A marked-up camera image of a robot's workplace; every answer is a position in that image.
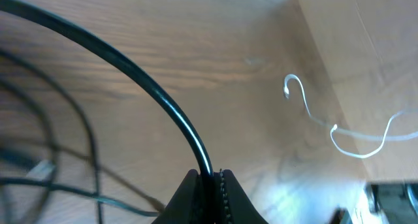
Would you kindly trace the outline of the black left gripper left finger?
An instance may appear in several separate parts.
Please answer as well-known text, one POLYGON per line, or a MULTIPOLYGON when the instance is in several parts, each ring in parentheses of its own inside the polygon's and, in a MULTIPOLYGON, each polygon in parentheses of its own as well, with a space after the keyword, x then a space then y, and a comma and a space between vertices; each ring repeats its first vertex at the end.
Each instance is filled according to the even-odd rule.
POLYGON ((191 169, 182 180, 164 211, 152 224, 198 224, 206 223, 206 206, 201 179, 195 169, 191 169))

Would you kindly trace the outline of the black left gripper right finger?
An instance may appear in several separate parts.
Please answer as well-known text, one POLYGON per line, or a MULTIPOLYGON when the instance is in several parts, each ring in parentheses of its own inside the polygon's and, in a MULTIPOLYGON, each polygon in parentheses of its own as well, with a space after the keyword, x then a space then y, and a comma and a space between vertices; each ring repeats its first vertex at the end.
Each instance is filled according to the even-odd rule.
POLYGON ((214 217, 219 224, 267 224, 231 170, 214 173, 214 217))

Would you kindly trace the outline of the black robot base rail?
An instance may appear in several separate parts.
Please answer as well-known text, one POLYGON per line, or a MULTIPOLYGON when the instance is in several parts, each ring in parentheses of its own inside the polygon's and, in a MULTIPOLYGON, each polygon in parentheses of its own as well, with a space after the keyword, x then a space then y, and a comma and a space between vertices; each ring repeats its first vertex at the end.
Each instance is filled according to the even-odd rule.
POLYGON ((334 224, 417 224, 417 182, 368 183, 352 211, 337 208, 334 224))

